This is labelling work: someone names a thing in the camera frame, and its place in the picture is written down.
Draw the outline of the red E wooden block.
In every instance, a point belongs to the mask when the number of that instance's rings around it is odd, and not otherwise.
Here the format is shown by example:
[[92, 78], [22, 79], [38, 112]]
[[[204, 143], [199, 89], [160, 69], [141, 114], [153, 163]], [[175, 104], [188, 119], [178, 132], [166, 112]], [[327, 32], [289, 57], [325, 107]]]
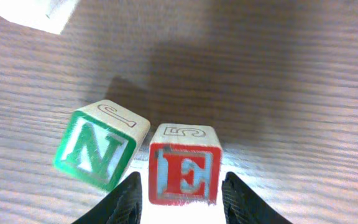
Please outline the red E wooden block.
[[152, 204], [216, 203], [223, 149], [213, 127], [160, 124], [149, 152]]

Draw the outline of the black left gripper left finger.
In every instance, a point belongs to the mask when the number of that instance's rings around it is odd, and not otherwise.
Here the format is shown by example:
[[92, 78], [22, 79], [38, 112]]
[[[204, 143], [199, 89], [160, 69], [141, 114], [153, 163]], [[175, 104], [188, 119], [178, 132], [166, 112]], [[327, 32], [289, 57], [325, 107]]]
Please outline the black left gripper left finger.
[[73, 224], [139, 224], [141, 214], [141, 177], [139, 172], [132, 172]]

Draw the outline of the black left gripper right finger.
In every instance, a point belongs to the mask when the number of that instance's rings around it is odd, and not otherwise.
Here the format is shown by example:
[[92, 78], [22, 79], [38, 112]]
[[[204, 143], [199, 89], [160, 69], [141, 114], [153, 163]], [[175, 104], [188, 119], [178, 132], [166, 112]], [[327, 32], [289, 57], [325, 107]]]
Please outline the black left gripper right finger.
[[233, 172], [226, 174], [221, 190], [227, 224], [291, 224]]

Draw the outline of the green N wooden block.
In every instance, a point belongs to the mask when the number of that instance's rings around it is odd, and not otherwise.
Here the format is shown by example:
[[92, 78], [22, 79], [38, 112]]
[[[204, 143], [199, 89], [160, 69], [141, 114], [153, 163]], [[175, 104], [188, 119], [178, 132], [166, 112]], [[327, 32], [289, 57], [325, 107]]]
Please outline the green N wooden block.
[[53, 164], [110, 192], [119, 183], [150, 129], [150, 121], [111, 101], [75, 110]]

